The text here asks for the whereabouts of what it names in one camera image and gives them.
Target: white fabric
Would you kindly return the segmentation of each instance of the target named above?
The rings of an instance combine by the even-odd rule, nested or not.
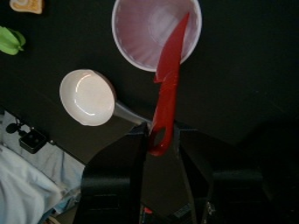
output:
[[[15,157],[4,158],[7,160],[6,169],[8,171],[11,170],[11,174],[6,176],[6,179],[3,178],[3,174],[0,174],[0,182],[4,183],[4,186],[6,186],[4,192],[0,195],[0,201],[3,201],[3,198],[10,200],[11,196],[8,195],[11,194],[14,194],[15,197],[16,198],[19,197],[20,199],[26,196],[24,198],[27,200],[26,200],[26,203],[23,204],[19,204],[19,200],[16,200],[15,198],[12,198],[14,200],[8,201],[10,202],[8,204],[3,204],[0,202],[2,203],[0,224],[22,224],[22,223],[31,224],[34,223],[31,222],[32,214],[42,215],[40,216],[42,218],[43,217],[42,212],[47,212],[51,208],[55,208],[57,212],[62,213],[74,206],[75,202],[78,202],[81,197],[81,179],[82,179],[85,165],[70,154],[67,154],[58,146],[54,146],[50,143],[47,143],[43,146],[43,148],[39,150],[36,154],[31,154],[26,149],[20,147],[20,144],[19,144],[20,136],[18,132],[15,132],[14,134],[8,134],[6,132],[6,127],[11,123],[15,123],[15,117],[10,113],[4,112],[4,116],[0,116],[0,145],[3,145],[2,148],[4,149],[4,154],[7,153],[10,154],[10,152],[7,151],[11,150],[11,154],[14,153],[14,155],[16,155],[16,157],[23,160],[23,165],[27,164],[30,165],[31,168],[23,169],[23,171],[26,171],[27,174],[24,173],[23,176],[20,177],[18,176],[16,178],[15,173],[18,170],[15,168],[11,169],[11,166],[15,165],[15,161],[14,160],[8,161],[8,159],[15,159]],[[28,132],[30,131],[28,126],[24,125],[23,130]],[[23,188],[20,187],[22,185],[19,185],[19,182],[16,182],[16,180],[24,181],[24,183],[27,183],[27,180],[24,178],[30,178],[30,176],[34,173],[35,174],[40,173],[45,176],[45,178],[39,178],[39,184],[31,183],[30,185],[27,185],[27,188],[28,189],[31,188],[32,190],[28,190],[26,188],[27,190],[24,191]],[[43,189],[45,188],[43,185],[51,188],[49,192],[36,190],[40,188]],[[53,185],[55,185],[57,190],[59,189],[61,191],[59,201],[57,201],[58,191],[54,191]],[[45,198],[36,197],[36,195],[34,194],[35,192],[38,192],[38,194],[43,196]],[[46,203],[45,205],[47,205],[45,206],[45,208],[39,206],[39,209],[34,210],[36,209],[35,205],[38,205],[38,203],[34,200],[28,200],[32,196],[36,197],[36,199],[39,199],[39,203],[42,203],[42,200],[45,200],[45,203]],[[19,222],[19,221],[3,222],[3,217],[8,217],[8,216],[3,216],[4,214],[7,215],[20,214],[18,217],[20,218],[23,217],[24,222]]]
[[[0,223],[36,224],[59,204],[62,189],[3,145],[0,150]]]

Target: dark background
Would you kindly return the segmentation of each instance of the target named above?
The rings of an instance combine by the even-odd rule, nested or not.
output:
[[[118,99],[151,118],[159,93],[155,74],[135,68],[118,50],[111,31],[115,1],[46,0],[42,15],[18,13],[8,3],[0,2],[0,25],[20,31],[27,44],[16,56],[0,53],[0,104],[89,162],[133,123],[117,117],[99,127],[77,123],[59,96],[65,75],[81,68],[102,72]],[[238,145],[263,123],[298,122],[298,1],[201,0],[201,9],[201,40],[182,64],[175,118]],[[150,204],[174,195],[185,201],[178,164],[169,154],[149,158],[145,182],[158,189],[157,183],[174,173],[165,188],[173,193],[158,197],[159,190],[153,190]]]

